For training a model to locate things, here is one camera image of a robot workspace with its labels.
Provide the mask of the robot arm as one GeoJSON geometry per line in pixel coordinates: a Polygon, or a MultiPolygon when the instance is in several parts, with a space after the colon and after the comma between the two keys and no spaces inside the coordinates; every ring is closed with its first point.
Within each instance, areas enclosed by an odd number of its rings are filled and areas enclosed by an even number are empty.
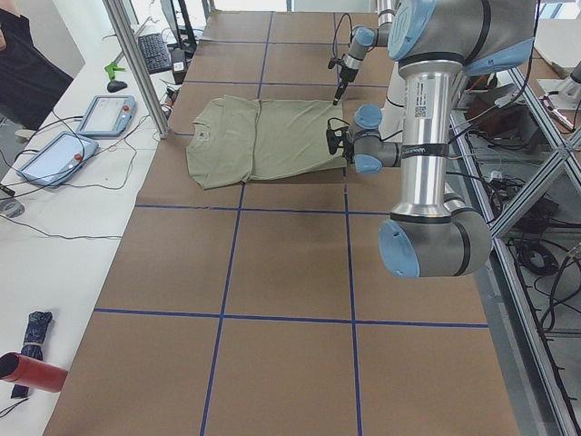
{"type": "Polygon", "coordinates": [[[535,41],[535,1],[381,1],[375,29],[360,26],[339,60],[340,86],[367,52],[384,47],[398,71],[402,109],[361,106],[330,147],[359,173],[401,170],[401,197],[379,228],[379,252],[397,277],[461,276],[491,251],[485,219],[447,184],[450,113],[471,76],[522,65],[535,41]]]}
{"type": "Polygon", "coordinates": [[[338,105],[349,84],[353,83],[368,52],[376,47],[386,47],[389,41],[390,29],[399,8],[400,1],[378,1],[378,27],[352,27],[350,23],[349,51],[342,56],[337,55],[337,47],[333,47],[328,68],[339,68],[339,84],[333,96],[332,104],[338,105]]]}

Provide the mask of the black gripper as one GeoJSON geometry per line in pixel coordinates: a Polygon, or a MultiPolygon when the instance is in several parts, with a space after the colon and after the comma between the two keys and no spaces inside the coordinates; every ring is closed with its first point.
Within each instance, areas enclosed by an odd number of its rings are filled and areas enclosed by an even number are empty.
{"type": "Polygon", "coordinates": [[[341,156],[346,160],[347,164],[354,164],[354,144],[351,141],[350,129],[348,127],[342,127],[341,131],[341,146],[342,154],[341,156]]]}
{"type": "Polygon", "coordinates": [[[337,90],[334,94],[332,104],[337,105],[340,102],[340,99],[343,95],[343,87],[347,87],[350,83],[354,82],[357,74],[359,72],[358,68],[350,68],[346,65],[343,65],[340,69],[340,85],[337,87],[337,90]]]}

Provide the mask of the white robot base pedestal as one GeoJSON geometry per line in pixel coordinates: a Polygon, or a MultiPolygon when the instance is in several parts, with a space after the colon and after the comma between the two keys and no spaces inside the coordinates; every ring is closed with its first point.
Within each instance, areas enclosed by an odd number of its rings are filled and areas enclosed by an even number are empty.
{"type": "Polygon", "coordinates": [[[382,120],[379,133],[384,150],[394,150],[401,144],[404,114],[405,80],[399,75],[399,65],[393,65],[389,86],[386,91],[385,103],[380,109],[382,120]]]}

